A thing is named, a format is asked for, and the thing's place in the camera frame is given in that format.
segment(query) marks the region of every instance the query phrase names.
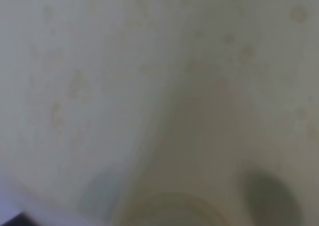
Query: white ceramic surface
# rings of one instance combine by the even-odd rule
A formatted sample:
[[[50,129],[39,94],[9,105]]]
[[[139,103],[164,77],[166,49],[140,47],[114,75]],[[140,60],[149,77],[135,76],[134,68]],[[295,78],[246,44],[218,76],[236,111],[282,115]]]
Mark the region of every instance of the white ceramic surface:
[[[190,118],[176,124],[191,127],[173,138],[200,146],[194,173],[225,188],[238,162],[258,163],[318,222],[318,3],[0,0],[2,167],[41,197],[103,218],[136,149],[158,135],[152,116],[167,118],[166,104],[190,91],[185,105],[200,99],[203,115],[181,109]]]

